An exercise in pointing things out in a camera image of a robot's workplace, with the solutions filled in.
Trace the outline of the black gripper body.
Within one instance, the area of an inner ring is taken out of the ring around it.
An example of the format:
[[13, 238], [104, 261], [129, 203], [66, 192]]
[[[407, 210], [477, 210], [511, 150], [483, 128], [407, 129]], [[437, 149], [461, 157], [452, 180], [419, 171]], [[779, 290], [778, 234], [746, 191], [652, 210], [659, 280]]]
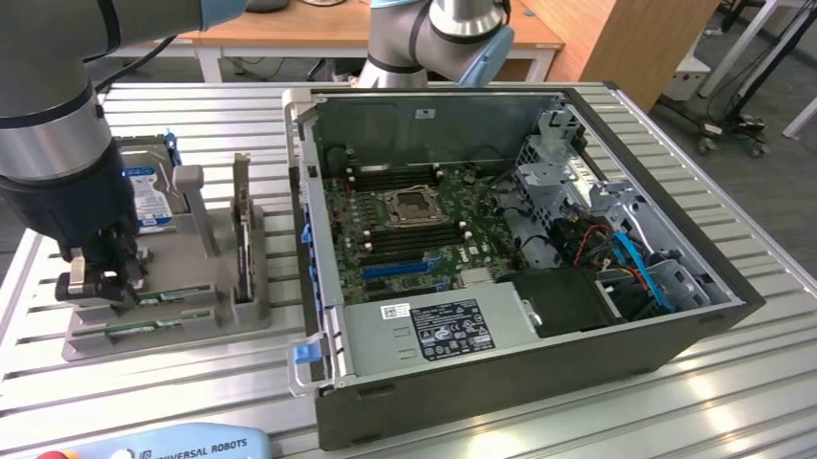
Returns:
[[24, 226], [52, 238], [65, 260], [80, 249], [89, 262], [134, 257], [136, 213], [130, 179], [112, 142], [92, 165], [53, 180], [1, 179], [1, 195]]

